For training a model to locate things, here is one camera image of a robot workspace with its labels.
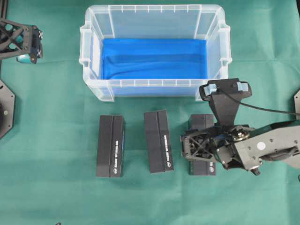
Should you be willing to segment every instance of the printed label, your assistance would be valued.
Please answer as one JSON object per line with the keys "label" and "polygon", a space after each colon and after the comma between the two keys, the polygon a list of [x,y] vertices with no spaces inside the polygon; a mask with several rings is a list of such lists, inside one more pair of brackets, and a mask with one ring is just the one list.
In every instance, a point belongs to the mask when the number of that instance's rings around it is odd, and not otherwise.
{"label": "printed label", "polygon": [[167,166],[171,167],[167,135],[164,135],[164,140],[165,140],[165,156],[166,156],[166,159],[167,159]]}
{"label": "printed label", "polygon": [[118,170],[118,148],[119,148],[119,141],[116,141],[116,148],[115,148],[115,152],[114,152],[114,169],[113,169],[113,173],[117,174]]}

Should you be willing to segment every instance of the green tablecloth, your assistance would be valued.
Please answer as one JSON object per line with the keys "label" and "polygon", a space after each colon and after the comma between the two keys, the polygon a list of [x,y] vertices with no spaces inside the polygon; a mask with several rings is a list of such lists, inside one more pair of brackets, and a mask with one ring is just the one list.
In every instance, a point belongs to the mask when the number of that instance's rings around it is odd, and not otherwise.
{"label": "green tablecloth", "polygon": [[[179,136],[191,114],[210,113],[194,98],[117,98],[100,102],[82,79],[79,28],[95,4],[219,4],[231,26],[230,77],[248,81],[244,102],[294,110],[300,88],[300,23],[295,0],[10,0],[7,18],[44,32],[43,60],[3,61],[1,79],[16,95],[15,126],[0,140],[0,224],[298,224],[296,169],[264,163],[262,174],[225,171],[193,177]],[[143,113],[168,111],[174,172],[151,175]],[[95,177],[98,121],[126,121],[124,176]],[[261,127],[292,116],[240,107],[236,123]]]}

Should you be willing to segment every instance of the black cable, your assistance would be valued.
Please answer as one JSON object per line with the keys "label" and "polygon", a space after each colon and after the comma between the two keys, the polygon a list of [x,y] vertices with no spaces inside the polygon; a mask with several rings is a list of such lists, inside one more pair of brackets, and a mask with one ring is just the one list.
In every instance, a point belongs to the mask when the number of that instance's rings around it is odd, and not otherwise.
{"label": "black cable", "polygon": [[249,104],[246,104],[246,103],[242,103],[236,99],[234,99],[233,97],[231,97],[231,95],[229,95],[228,93],[226,93],[225,91],[221,90],[221,89],[218,89],[218,91],[224,93],[225,95],[227,95],[232,101],[236,102],[236,103],[239,103],[243,106],[247,106],[247,107],[250,107],[250,108],[254,108],[254,109],[257,109],[257,110],[262,110],[262,111],[267,111],[267,112],[272,112],[272,113],[284,113],[284,114],[289,114],[289,115],[295,115],[295,116],[300,116],[300,113],[295,113],[295,112],[288,112],[288,111],[281,111],[281,110],[273,110],[273,109],[265,109],[265,108],[261,108],[261,107],[257,107],[257,106],[254,106],[254,105],[249,105]]}

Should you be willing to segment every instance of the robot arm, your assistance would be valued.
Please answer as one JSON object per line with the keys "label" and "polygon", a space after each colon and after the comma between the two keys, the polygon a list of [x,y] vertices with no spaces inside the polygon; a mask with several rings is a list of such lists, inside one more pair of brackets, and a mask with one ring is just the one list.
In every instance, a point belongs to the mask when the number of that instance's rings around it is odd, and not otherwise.
{"label": "robot arm", "polygon": [[217,123],[201,131],[187,131],[181,137],[182,155],[187,160],[220,162],[225,169],[242,168],[255,175],[260,174],[258,167],[263,160],[283,160],[300,168],[300,120],[260,129],[234,125],[239,104],[228,95],[240,101],[252,94],[249,84],[238,79],[209,81],[200,87],[200,94],[209,101]]}

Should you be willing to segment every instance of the black mechanical part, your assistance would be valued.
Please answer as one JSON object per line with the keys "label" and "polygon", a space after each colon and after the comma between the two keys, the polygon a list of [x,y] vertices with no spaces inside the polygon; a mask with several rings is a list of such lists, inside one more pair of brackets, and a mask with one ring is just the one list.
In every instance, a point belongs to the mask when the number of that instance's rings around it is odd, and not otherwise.
{"label": "black mechanical part", "polygon": [[284,161],[300,168],[300,120],[274,123],[260,129],[234,125],[240,99],[251,95],[249,84],[238,79],[209,81],[208,85],[200,87],[200,94],[203,100],[210,102],[217,124],[199,131],[187,131],[181,137],[182,155],[187,160],[220,162],[225,169],[242,168],[254,175],[260,174],[258,168],[263,160]]}
{"label": "black mechanical part", "polygon": [[166,110],[144,113],[150,173],[173,171]]}
{"label": "black mechanical part", "polygon": [[14,109],[15,95],[0,80],[0,138],[13,127]]}
{"label": "black mechanical part", "polygon": [[218,90],[223,90],[234,99],[241,101],[243,98],[252,95],[250,85],[234,78],[208,81],[206,85],[199,88],[200,96],[202,100],[209,102],[210,108],[217,118],[217,124],[220,126],[233,126],[240,104],[232,101]]}
{"label": "black mechanical part", "polygon": [[36,26],[0,19],[0,60],[17,57],[18,62],[36,63],[43,57],[43,33]]}
{"label": "black mechanical part", "polygon": [[[191,115],[189,119],[189,130],[198,131],[205,128],[214,126],[213,115],[201,114]],[[197,176],[215,176],[216,175],[216,163],[205,161],[190,161],[190,175]]]}
{"label": "black mechanical part", "polygon": [[100,116],[97,150],[97,177],[122,176],[124,119],[122,116]]}

